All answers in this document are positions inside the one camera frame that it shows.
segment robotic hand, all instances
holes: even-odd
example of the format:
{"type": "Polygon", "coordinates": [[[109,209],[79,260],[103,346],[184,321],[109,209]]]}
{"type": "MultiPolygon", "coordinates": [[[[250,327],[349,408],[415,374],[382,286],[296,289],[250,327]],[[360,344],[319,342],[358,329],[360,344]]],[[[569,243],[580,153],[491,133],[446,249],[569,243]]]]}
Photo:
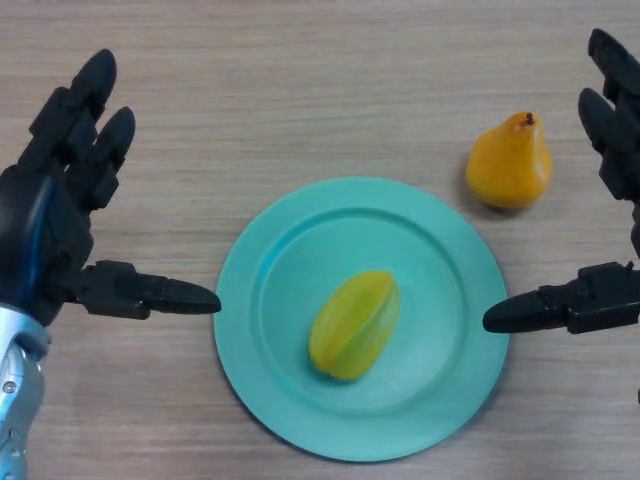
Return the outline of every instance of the robotic hand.
{"type": "Polygon", "coordinates": [[[49,97],[15,165],[0,174],[0,478],[26,478],[26,442],[38,413],[47,327],[65,302],[89,313],[146,319],[151,310],[220,311],[204,287],[137,273],[133,265],[85,266],[93,248],[90,214],[105,208],[133,141],[135,120],[119,110],[96,122],[116,81],[112,53],[94,55],[69,88],[49,97]]]}
{"type": "MultiPolygon", "coordinates": [[[[589,56],[604,75],[603,95],[584,89],[580,120],[602,156],[600,177],[616,200],[634,203],[631,242],[640,256],[640,64],[611,35],[595,29],[589,56]]],[[[584,333],[638,323],[640,271],[633,264],[585,267],[564,285],[509,298],[484,315],[485,330],[520,333],[566,327],[584,333]]]]}

